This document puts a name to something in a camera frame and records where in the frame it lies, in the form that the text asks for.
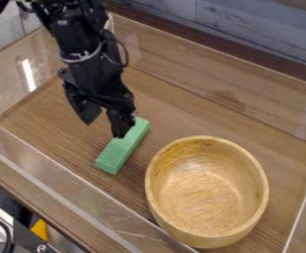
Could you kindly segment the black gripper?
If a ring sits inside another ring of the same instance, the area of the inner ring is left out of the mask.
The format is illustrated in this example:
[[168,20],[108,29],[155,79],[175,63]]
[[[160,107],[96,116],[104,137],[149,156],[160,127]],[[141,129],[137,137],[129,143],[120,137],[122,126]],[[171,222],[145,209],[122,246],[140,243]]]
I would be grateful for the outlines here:
[[135,97],[121,80],[128,53],[116,42],[105,42],[89,58],[65,64],[57,76],[70,108],[88,126],[101,109],[108,110],[112,135],[122,138],[135,125]]

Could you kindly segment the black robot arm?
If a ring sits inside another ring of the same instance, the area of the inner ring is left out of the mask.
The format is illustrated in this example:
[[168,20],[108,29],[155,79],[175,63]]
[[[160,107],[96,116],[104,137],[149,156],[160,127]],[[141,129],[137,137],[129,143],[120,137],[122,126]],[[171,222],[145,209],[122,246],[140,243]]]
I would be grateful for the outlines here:
[[66,101],[85,124],[106,114],[112,135],[121,138],[135,126],[135,96],[121,80],[129,64],[124,44],[105,28],[101,0],[29,0],[50,33],[65,67],[57,71]]

